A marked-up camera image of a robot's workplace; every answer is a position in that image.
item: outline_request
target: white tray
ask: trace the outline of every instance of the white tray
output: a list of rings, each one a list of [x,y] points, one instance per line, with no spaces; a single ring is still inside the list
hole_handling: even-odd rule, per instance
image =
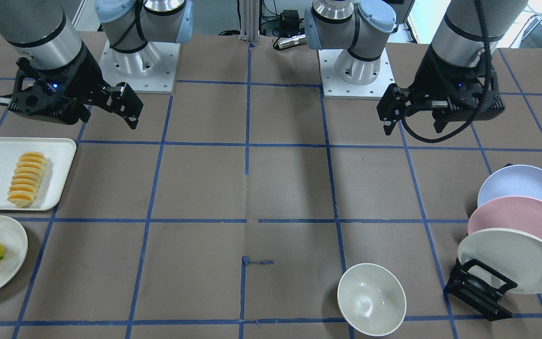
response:
[[[47,159],[45,175],[32,204],[18,208],[7,201],[7,193],[18,157],[41,152]],[[0,137],[0,210],[49,210],[62,197],[77,145],[70,139],[42,137]]]

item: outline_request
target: silver metal cylinder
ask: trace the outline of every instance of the silver metal cylinder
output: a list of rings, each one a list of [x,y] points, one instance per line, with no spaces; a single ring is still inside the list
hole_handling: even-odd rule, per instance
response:
[[[499,41],[490,43],[491,54],[497,48]],[[453,32],[445,23],[440,23],[432,40],[432,48],[438,56],[449,64],[459,67],[474,67],[484,52],[484,43],[473,41]]]
[[[355,7],[350,0],[315,0],[312,8],[322,17],[330,20],[344,20],[352,15]]]
[[[347,83],[366,85],[378,78],[381,65],[381,59],[364,62],[353,58],[348,51],[343,50],[336,59],[334,69],[338,77]]]
[[[35,47],[14,48],[21,54],[32,56],[31,65],[36,69],[56,69],[67,65],[81,50],[82,40],[69,20],[62,32],[53,40]]]
[[[62,23],[57,1],[0,0],[0,34],[11,43],[39,41]]]
[[[488,36],[504,35],[527,2],[527,0],[481,0]],[[472,0],[451,0],[445,16],[464,32],[482,37],[478,15],[476,15]]]
[[[143,6],[155,12],[168,12],[179,8],[185,0],[145,0]]]
[[[112,51],[112,53],[116,70],[130,78],[149,77],[157,71],[160,64],[160,52],[152,42],[149,42],[145,48],[138,52]]]

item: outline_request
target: black electronic device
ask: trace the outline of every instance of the black electronic device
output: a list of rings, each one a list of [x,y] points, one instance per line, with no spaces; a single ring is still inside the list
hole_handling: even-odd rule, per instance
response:
[[[293,37],[301,34],[300,18],[295,9],[285,9],[279,14],[279,32],[282,37]]]

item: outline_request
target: black cable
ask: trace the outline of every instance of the black cable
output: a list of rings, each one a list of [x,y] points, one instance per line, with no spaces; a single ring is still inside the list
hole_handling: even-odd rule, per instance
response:
[[[237,21],[239,21],[239,28],[241,29],[241,14],[239,13],[239,0],[237,0]]]
[[[491,76],[491,61],[493,60],[493,57],[491,56],[491,47],[490,42],[488,41],[488,29],[486,28],[486,18],[484,18],[484,11],[482,10],[482,4],[480,0],[474,0],[474,6],[476,7],[476,14],[478,15],[478,22],[480,23],[480,30],[482,31],[482,40],[484,43],[484,52],[480,56],[480,60],[482,60],[482,57],[484,56],[484,84],[482,84],[482,94],[480,95],[480,101],[478,102],[478,106],[476,106],[476,109],[474,110],[473,114],[469,117],[469,119],[461,126],[458,127],[458,129],[452,131],[451,133],[444,135],[442,137],[438,137],[437,139],[427,139],[425,137],[420,137],[415,132],[409,128],[409,125],[407,125],[407,122],[405,121],[405,118],[409,113],[413,111],[419,112],[423,109],[423,105],[417,105],[412,104],[407,107],[403,113],[403,119],[402,124],[403,128],[409,133],[412,137],[415,139],[426,142],[428,144],[435,144],[437,142],[445,141],[447,139],[450,139],[456,135],[458,135],[461,131],[466,129],[471,123],[474,122],[476,117],[478,117],[478,114],[480,114],[480,111],[482,110],[482,106],[484,106],[484,102],[486,101],[486,95],[488,94],[488,88],[491,85],[491,82],[493,81],[493,77]]]
[[[137,24],[138,21],[140,21],[140,15],[142,13],[142,8],[143,8],[143,1],[136,1],[135,2],[135,17],[133,19],[133,22],[131,22],[131,25],[129,25],[129,27],[127,28],[127,30],[122,34],[122,36],[120,37],[120,39],[118,41],[116,41],[116,43],[111,43],[110,44],[110,48],[115,48],[116,46],[118,46],[123,40],[125,40],[125,38],[127,37],[127,35],[129,34],[129,32],[133,29],[133,27]]]

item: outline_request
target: metal mounting plate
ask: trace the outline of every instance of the metal mounting plate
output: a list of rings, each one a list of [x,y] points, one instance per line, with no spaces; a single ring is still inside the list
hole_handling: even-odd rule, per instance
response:
[[[386,50],[382,52],[382,67],[378,78],[368,85],[350,84],[338,77],[334,64],[340,52],[342,52],[342,49],[323,49],[319,51],[323,97],[333,99],[381,99],[389,84],[394,83],[394,76]]]
[[[106,41],[102,57],[99,59],[99,67],[102,69],[104,80],[112,86],[123,81],[127,82],[135,93],[172,94],[181,45],[168,42],[153,44],[161,55],[160,63],[155,66],[155,72],[149,77],[131,78],[118,72],[112,61],[114,57],[110,52],[110,42]]]

